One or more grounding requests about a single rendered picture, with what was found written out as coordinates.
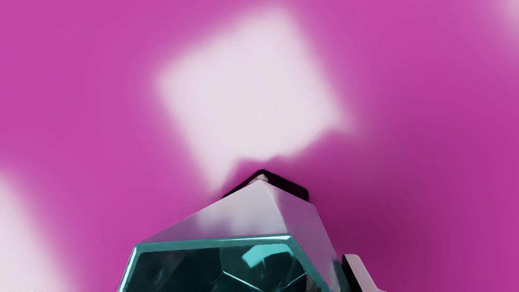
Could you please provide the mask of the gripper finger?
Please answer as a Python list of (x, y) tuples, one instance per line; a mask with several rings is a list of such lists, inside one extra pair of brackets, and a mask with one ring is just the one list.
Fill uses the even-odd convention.
[(356, 254), (342, 255), (341, 266), (351, 292), (386, 292), (379, 289), (361, 258)]

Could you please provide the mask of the teal faceted mug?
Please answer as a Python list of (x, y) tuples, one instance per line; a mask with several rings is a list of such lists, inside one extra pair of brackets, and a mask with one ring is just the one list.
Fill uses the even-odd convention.
[(259, 172), (137, 243), (117, 292), (353, 292), (303, 187)]

